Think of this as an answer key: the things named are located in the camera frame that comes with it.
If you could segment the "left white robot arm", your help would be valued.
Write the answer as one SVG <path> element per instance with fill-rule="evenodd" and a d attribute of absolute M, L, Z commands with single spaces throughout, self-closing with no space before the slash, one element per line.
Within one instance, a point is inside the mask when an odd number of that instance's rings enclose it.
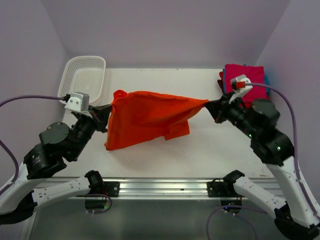
<path fill-rule="evenodd" d="M 101 197 L 112 202 L 103 178 L 95 170 L 75 180 L 38 188 L 38 185 L 65 169 L 65 161 L 77 161 L 95 132 L 108 131 L 112 108 L 107 104 L 90 106 L 88 114 L 73 112 L 77 121 L 71 127 L 55 122 L 39 134 L 40 143 L 26 154 L 18 175 L 8 181 L 8 186 L 0 189 L 1 225 L 20 223 L 40 209 L 72 197 Z"/>

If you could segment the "orange t shirt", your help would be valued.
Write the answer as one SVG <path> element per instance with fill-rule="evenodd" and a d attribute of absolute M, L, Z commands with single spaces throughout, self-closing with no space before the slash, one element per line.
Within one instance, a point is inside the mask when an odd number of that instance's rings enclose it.
<path fill-rule="evenodd" d="M 208 103 L 207 99 L 150 91 L 113 93 L 106 150 L 123 149 L 153 139 L 171 140 L 190 133 L 188 120 Z"/>

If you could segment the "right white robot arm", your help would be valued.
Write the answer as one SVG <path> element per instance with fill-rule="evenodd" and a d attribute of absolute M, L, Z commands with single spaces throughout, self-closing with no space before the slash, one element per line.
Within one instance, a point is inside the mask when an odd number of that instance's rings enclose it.
<path fill-rule="evenodd" d="M 242 100 L 230 102 L 231 94 L 205 103 L 205 108 L 217 124 L 229 121 L 250 139 L 250 148 L 272 172 L 283 198 L 271 194 L 234 170 L 223 177 L 223 192 L 245 197 L 264 210 L 276 228 L 289 240 L 314 240 L 320 235 L 320 220 L 309 206 L 304 192 L 303 175 L 295 164 L 294 146 L 287 135 L 276 128 L 280 117 L 275 105 L 267 99 L 256 99 L 250 108 Z"/>

